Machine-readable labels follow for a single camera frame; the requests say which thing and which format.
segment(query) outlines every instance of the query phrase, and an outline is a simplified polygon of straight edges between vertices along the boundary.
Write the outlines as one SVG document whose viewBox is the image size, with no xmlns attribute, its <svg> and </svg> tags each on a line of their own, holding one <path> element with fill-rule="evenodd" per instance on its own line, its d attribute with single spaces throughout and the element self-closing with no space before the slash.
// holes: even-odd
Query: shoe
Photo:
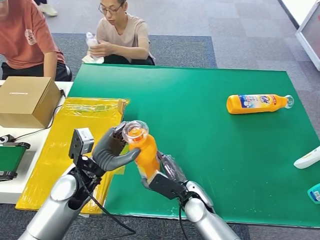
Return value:
<svg viewBox="0 0 320 240">
<path fill-rule="evenodd" d="M 38 7 L 42 13 L 47 14 L 48 16 L 50 16 L 50 17 L 55 17 L 58 15 L 58 12 L 57 10 L 55 10 L 54 8 L 53 8 L 52 6 L 49 4 L 40 3 L 40 5 L 38 5 Z"/>
</svg>

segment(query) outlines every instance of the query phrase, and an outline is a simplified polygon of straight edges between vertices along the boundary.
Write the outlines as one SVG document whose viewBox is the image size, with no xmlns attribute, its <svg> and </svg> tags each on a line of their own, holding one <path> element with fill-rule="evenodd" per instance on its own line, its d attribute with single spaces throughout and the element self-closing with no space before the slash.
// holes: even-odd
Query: black pants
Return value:
<svg viewBox="0 0 320 240">
<path fill-rule="evenodd" d="M 47 4 L 47 0 L 34 0 L 38 6 L 40 4 Z"/>
<path fill-rule="evenodd" d="M 127 58 L 119 55 L 109 55 L 104 57 L 104 64 L 125 64 L 125 65 L 150 65 L 155 66 L 155 62 L 150 56 L 147 59 L 132 59 L 129 62 Z"/>
<path fill-rule="evenodd" d="M 6 80 L 10 76 L 17 76 L 17 77 L 43 77 L 44 76 L 44 65 L 36 65 L 29 68 L 23 69 L 14 69 L 10 67 L 5 62 L 2 63 L 2 80 Z M 70 73 L 68 75 L 66 64 L 57 62 L 57 63 L 57 73 L 55 75 L 55 81 L 57 82 L 70 82 L 72 79 L 72 73 L 70 70 Z"/>
</svg>

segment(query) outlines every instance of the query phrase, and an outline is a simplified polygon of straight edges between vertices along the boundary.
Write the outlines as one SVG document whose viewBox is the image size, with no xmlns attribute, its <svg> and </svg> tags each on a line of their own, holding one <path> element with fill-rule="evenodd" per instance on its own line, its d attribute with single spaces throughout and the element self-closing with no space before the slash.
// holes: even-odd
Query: brown box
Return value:
<svg viewBox="0 0 320 240">
<path fill-rule="evenodd" d="M 0 125 L 48 127 L 61 93 L 51 77 L 10 76 L 0 88 Z"/>
</svg>

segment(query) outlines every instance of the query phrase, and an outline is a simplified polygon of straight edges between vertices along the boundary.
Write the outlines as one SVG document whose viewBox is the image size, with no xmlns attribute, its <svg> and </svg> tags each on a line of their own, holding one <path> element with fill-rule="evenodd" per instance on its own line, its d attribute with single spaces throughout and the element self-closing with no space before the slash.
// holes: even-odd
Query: blue object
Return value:
<svg viewBox="0 0 320 240">
<path fill-rule="evenodd" d="M 308 190 L 308 196 L 315 204 L 320 204 L 320 183 Z"/>
</svg>

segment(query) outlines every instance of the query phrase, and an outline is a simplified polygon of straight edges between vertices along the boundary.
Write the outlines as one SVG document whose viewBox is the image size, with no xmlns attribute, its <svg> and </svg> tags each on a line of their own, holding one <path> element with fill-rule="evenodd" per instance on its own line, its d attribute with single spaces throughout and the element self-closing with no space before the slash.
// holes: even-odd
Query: green mat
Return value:
<svg viewBox="0 0 320 240">
<path fill-rule="evenodd" d="M 230 115 L 232 94 L 292 95 L 276 112 Z M 285 72 L 82 65 L 69 97 L 131 100 L 125 120 L 148 124 L 162 152 L 202 185 L 228 222 L 320 227 L 307 190 L 320 163 L 294 162 L 320 145 Z M 115 175 L 105 203 L 113 214 L 177 217 L 178 205 L 144 189 L 134 163 Z"/>
</svg>

